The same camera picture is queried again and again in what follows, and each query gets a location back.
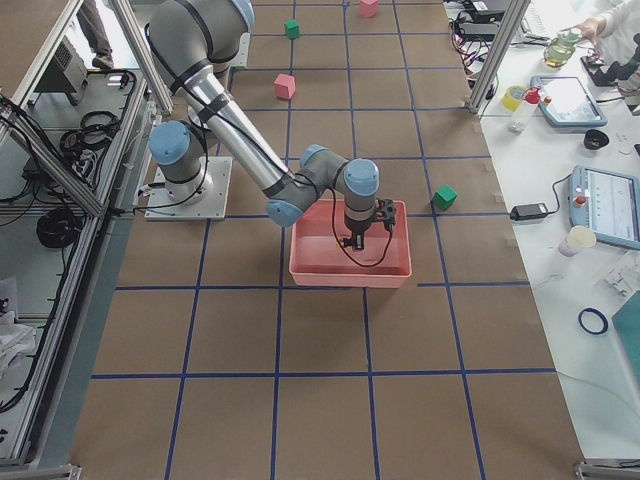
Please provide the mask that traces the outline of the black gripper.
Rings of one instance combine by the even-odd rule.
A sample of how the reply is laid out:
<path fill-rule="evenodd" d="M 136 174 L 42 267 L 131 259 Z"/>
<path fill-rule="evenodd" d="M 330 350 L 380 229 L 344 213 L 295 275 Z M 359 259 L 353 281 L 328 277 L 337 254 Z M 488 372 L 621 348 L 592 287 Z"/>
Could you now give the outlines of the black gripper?
<path fill-rule="evenodd" d="M 375 198 L 370 206 L 356 207 L 345 203 L 344 223 L 350 236 L 343 238 L 343 246 L 356 250 L 364 249 L 364 233 L 373 223 L 382 222 L 384 229 L 393 232 L 396 225 L 396 205 L 391 199 Z"/>

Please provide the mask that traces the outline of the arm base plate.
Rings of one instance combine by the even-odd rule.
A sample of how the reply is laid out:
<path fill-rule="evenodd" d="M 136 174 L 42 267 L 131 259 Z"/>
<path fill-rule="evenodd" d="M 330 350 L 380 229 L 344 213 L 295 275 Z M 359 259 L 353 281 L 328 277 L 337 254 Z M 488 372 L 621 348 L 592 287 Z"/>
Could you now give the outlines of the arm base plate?
<path fill-rule="evenodd" d="M 148 221 L 223 221 L 226 218 L 228 189 L 232 172 L 231 157 L 200 157 L 200 172 L 184 184 L 165 179 L 159 167 L 154 182 L 161 186 L 150 191 L 144 217 Z"/>

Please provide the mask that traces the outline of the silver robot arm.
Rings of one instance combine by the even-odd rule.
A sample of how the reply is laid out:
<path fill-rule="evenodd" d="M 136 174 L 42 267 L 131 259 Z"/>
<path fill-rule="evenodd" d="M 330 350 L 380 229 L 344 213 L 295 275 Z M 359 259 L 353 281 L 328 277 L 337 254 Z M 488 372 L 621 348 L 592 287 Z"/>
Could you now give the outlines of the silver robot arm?
<path fill-rule="evenodd" d="M 169 90 L 184 98 L 236 157 L 267 198 L 266 211 L 282 227 L 294 225 L 327 190 L 344 198 L 343 244 L 364 247 L 366 231 L 380 222 L 395 227 L 395 205 L 378 198 L 379 170 L 368 159 L 347 160 L 313 144 L 292 172 L 223 85 L 222 70 L 237 55 L 243 34 L 255 22 L 248 1 L 164 1 L 146 27 L 155 67 Z"/>

